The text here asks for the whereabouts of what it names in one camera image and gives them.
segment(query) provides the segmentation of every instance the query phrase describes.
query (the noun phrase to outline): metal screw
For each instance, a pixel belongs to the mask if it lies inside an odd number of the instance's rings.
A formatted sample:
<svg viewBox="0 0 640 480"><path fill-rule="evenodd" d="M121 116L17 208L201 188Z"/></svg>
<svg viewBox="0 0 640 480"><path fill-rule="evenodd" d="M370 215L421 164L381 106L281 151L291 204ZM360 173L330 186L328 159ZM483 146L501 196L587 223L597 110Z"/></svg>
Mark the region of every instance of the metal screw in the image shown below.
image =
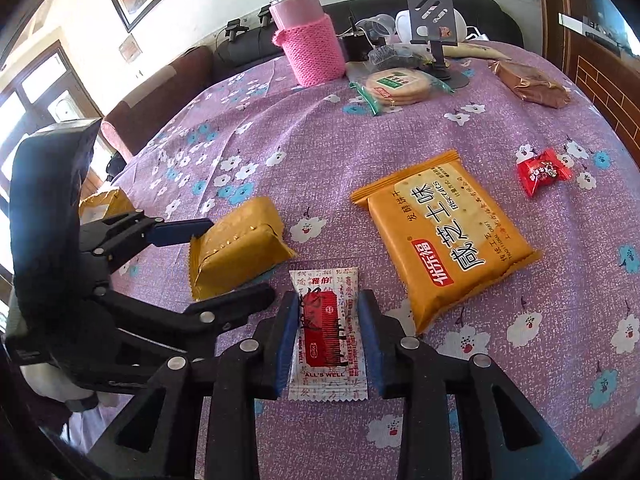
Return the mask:
<svg viewBox="0 0 640 480"><path fill-rule="evenodd" d="M491 358L486 354L474 355L474 364L481 368L488 368L491 366Z"/></svg>
<svg viewBox="0 0 640 480"><path fill-rule="evenodd" d="M203 323L212 323L216 319L216 315L208 310L200 314L200 321Z"/></svg>
<svg viewBox="0 0 640 480"><path fill-rule="evenodd" d="M183 368L185 364L187 364L187 361L184 357L172 357L166 365L171 368L171 370L179 370Z"/></svg>
<svg viewBox="0 0 640 480"><path fill-rule="evenodd" d="M415 337L403 337L400 340L400 346L402 348L406 348L407 350L415 350L420 346L420 341L418 341Z"/></svg>
<svg viewBox="0 0 640 480"><path fill-rule="evenodd" d="M243 352L253 352L258 349L260 343L258 343L255 339L245 339L240 343L240 349Z"/></svg>

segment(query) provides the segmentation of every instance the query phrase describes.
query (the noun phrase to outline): cracker package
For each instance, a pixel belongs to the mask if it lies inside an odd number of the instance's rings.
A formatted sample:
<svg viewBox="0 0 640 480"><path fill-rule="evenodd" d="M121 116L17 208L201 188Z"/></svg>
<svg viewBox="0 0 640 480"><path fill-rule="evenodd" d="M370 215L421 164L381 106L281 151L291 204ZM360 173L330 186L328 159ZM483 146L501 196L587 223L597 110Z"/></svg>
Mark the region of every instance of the cracker package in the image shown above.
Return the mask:
<svg viewBox="0 0 640 480"><path fill-rule="evenodd" d="M455 150L354 191L407 288L418 333L539 259Z"/></svg>
<svg viewBox="0 0 640 480"><path fill-rule="evenodd" d="M107 218L121 213L128 213L135 208L124 190L114 187L107 191L88 196L79 206L80 225Z"/></svg>
<svg viewBox="0 0 640 480"><path fill-rule="evenodd" d="M189 247L191 295L201 301L229 292L296 253L282 240L273 202L252 198L222 217Z"/></svg>

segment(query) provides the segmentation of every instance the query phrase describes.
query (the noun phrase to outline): white flower print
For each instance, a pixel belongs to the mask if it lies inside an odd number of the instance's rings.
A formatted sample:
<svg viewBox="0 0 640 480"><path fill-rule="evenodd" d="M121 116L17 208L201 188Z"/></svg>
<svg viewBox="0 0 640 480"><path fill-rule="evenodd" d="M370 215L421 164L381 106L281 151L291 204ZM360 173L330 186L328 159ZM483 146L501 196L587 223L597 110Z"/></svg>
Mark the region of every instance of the white flower print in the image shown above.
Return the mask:
<svg viewBox="0 0 640 480"><path fill-rule="evenodd" d="M609 450L609 447L608 442L598 444L594 447L582 461L582 468L587 469L591 464L596 462L597 459L601 458Z"/></svg>
<svg viewBox="0 0 640 480"><path fill-rule="evenodd" d="M626 319L618 322L618 330L611 338L611 345L616 348L616 354L631 353L640 340L640 319L629 314Z"/></svg>
<svg viewBox="0 0 640 480"><path fill-rule="evenodd" d="M484 114L486 112L484 105L464 105L461 108L470 114Z"/></svg>
<svg viewBox="0 0 640 480"><path fill-rule="evenodd" d="M539 312L520 314L507 329L507 341L514 347L526 345L538 335L541 321Z"/></svg>
<svg viewBox="0 0 640 480"><path fill-rule="evenodd" d="M578 186L580 186L580 189L595 189L596 187L596 179L588 171L583 171L578 175L576 182L578 183Z"/></svg>
<svg viewBox="0 0 640 480"><path fill-rule="evenodd" d="M317 216L313 218L301 218L297 224L289 229L289 232L294 242L303 244L311 238L316 238L325 225L326 220L321 220Z"/></svg>
<svg viewBox="0 0 640 480"><path fill-rule="evenodd" d="M388 312L385 312L385 316L395 317L402 325L402 330L404 330L405 335L415 336L414 313L411 310L411 301L409 301L409 298L404 298L399 308L392 308Z"/></svg>
<svg viewBox="0 0 640 480"><path fill-rule="evenodd" d="M118 269L118 273L119 273L119 275L124 276L124 275L127 273L127 271L129 270L129 266L130 266L130 265L131 265L131 260L129 260L129 261L128 261L126 264L124 264L122 267L120 267L120 268Z"/></svg>
<svg viewBox="0 0 640 480"><path fill-rule="evenodd" d="M216 187L226 186L231 181L231 177L228 175L219 175L213 179L213 185Z"/></svg>
<svg viewBox="0 0 640 480"><path fill-rule="evenodd" d="M285 152L278 150L266 160L265 164L268 168L272 168L273 166L280 164L286 156L287 154Z"/></svg>
<svg viewBox="0 0 640 480"><path fill-rule="evenodd" d="M242 126L238 126L235 130L234 133L238 134L238 135L242 135L245 133L245 131L247 131L251 125L254 124L253 121L249 121L248 123L243 124Z"/></svg>
<svg viewBox="0 0 640 480"><path fill-rule="evenodd" d="M525 160L529 160L536 156L536 152L533 151L533 148L530 144L523 144L518 148L516 152L516 164L520 164Z"/></svg>
<svg viewBox="0 0 640 480"><path fill-rule="evenodd" d="M178 206L180 205L180 199L176 198L173 202L171 202L166 209L164 210L166 212L166 219L168 220L169 218L171 218L171 214L178 209Z"/></svg>
<svg viewBox="0 0 640 480"><path fill-rule="evenodd" d="M568 153L563 153L562 155L558 155L558 160L564 164L566 168L572 168L574 166L574 160L571 158L571 155Z"/></svg>
<svg viewBox="0 0 640 480"><path fill-rule="evenodd" d="M242 162L242 158L240 155L232 155L227 160L223 160L222 164L220 164L220 169L222 171L231 171L238 167L238 164Z"/></svg>
<svg viewBox="0 0 640 480"><path fill-rule="evenodd" d="M240 171L236 173L236 180L246 179L249 175L255 173L255 170L257 169L257 167L258 167L257 164L249 162L246 166L243 166L242 168L240 168Z"/></svg>
<svg viewBox="0 0 640 480"><path fill-rule="evenodd" d="M378 449L399 447L402 442L402 415L385 415L369 424L367 441L373 442Z"/></svg>
<svg viewBox="0 0 640 480"><path fill-rule="evenodd" d="M458 123L458 126L462 126L464 123L466 123L469 120L470 115L468 114L444 114L444 118L448 119L449 121L454 121L455 123Z"/></svg>
<svg viewBox="0 0 640 480"><path fill-rule="evenodd" d="M589 158L589 153L580 144L572 140L564 147L566 152L573 158Z"/></svg>
<svg viewBox="0 0 640 480"><path fill-rule="evenodd" d="M460 332L447 332L444 343L436 349L438 353L464 359L473 354L486 354L486 346L491 336L487 332L478 332L471 325L465 325Z"/></svg>
<svg viewBox="0 0 640 480"><path fill-rule="evenodd" d="M201 214L208 213L211 210L211 208L215 205L216 205L216 201L212 198L209 198L204 204L202 204L202 207L200 208L200 213Z"/></svg>

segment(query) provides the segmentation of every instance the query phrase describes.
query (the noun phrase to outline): floral pattern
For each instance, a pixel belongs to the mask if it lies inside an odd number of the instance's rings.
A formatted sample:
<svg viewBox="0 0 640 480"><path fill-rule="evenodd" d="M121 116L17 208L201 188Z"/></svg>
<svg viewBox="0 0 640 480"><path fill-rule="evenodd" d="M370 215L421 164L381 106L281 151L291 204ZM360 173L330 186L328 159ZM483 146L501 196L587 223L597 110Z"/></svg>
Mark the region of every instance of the floral pattern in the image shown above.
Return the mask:
<svg viewBox="0 0 640 480"><path fill-rule="evenodd" d="M463 326L459 332L447 332L444 342L436 348L438 353L469 360L473 354L486 354L486 346L491 336L487 332L477 332L471 325Z"/></svg>
<svg viewBox="0 0 640 480"><path fill-rule="evenodd" d="M378 449L398 447L402 441L402 416L385 415L368 424L367 441Z"/></svg>
<svg viewBox="0 0 640 480"><path fill-rule="evenodd" d="M591 385L592 391L587 399L590 406L597 410L611 400L618 387L618 371L603 370Z"/></svg>
<svg viewBox="0 0 640 480"><path fill-rule="evenodd" d="M611 345L616 349L616 354L631 353L638 340L640 340L640 319L629 314L618 323L618 330L611 338Z"/></svg>
<svg viewBox="0 0 640 480"><path fill-rule="evenodd" d="M318 216L301 218L297 224L289 229L291 239L300 244L308 242L311 238L316 238L325 225L326 220L321 220Z"/></svg>

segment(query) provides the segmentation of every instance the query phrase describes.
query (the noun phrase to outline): blue flower print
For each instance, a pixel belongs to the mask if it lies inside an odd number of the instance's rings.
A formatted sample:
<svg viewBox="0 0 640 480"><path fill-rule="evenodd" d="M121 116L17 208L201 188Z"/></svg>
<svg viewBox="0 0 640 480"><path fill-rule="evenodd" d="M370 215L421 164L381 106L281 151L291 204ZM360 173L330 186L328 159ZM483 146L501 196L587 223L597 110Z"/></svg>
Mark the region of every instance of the blue flower print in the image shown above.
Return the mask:
<svg viewBox="0 0 640 480"><path fill-rule="evenodd" d="M254 190L253 182L247 182L246 184L242 184L242 186L236 189L236 192L229 197L229 203L231 205L241 204L245 200L249 199L253 190Z"/></svg>
<svg viewBox="0 0 640 480"><path fill-rule="evenodd" d="M593 381L593 391L589 394L589 404L594 410L601 408L611 400L618 387L618 371L603 370Z"/></svg>
<svg viewBox="0 0 640 480"><path fill-rule="evenodd" d="M346 105L342 107L342 111L346 114L367 115L367 109L360 105Z"/></svg>
<svg viewBox="0 0 640 480"><path fill-rule="evenodd" d="M206 180L199 180L195 184L193 184L193 187L191 188L191 192L194 195L201 195L206 185L207 185Z"/></svg>
<svg viewBox="0 0 640 480"><path fill-rule="evenodd" d="M456 433L460 432L460 423L458 421L458 410L454 408L449 412L449 428Z"/></svg>
<svg viewBox="0 0 640 480"><path fill-rule="evenodd" d="M601 170L606 170L609 166L611 166L611 159L609 158L609 153L607 152L595 152L593 154L593 161L597 168Z"/></svg>
<svg viewBox="0 0 640 480"><path fill-rule="evenodd" d="M218 190L218 196L220 198L228 198L228 197L232 196L235 191L236 191L236 188L233 187L233 186L221 187Z"/></svg>
<svg viewBox="0 0 640 480"><path fill-rule="evenodd" d="M618 249L620 254L620 267L625 267L629 274L640 272L640 258L636 249L630 245L623 245Z"/></svg>

